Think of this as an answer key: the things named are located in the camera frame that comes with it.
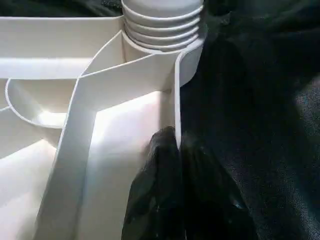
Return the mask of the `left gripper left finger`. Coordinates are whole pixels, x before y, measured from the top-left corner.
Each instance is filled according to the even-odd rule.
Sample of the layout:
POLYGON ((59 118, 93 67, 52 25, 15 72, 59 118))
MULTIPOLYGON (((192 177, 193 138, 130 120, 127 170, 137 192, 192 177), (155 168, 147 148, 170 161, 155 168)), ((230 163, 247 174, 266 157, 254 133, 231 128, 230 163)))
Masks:
POLYGON ((146 161, 130 186, 123 240, 183 240, 184 186, 175 129, 150 139, 146 161))

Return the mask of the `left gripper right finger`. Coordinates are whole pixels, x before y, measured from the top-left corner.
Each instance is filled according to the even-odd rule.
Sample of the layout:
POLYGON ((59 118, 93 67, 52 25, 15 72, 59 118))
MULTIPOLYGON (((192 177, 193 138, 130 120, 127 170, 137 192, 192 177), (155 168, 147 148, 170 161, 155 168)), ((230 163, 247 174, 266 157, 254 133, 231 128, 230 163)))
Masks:
POLYGON ((239 188, 196 136, 181 138, 185 228, 188 240, 257 240, 259 236, 239 188))

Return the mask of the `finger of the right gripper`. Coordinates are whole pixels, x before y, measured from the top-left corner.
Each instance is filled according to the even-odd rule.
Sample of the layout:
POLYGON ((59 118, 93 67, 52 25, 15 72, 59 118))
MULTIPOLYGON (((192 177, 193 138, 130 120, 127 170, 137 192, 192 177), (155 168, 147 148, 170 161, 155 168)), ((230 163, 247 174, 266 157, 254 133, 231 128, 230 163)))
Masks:
POLYGON ((204 0, 202 19, 205 23, 207 33, 216 35, 221 25, 228 24, 230 13, 237 8, 236 0, 204 0))

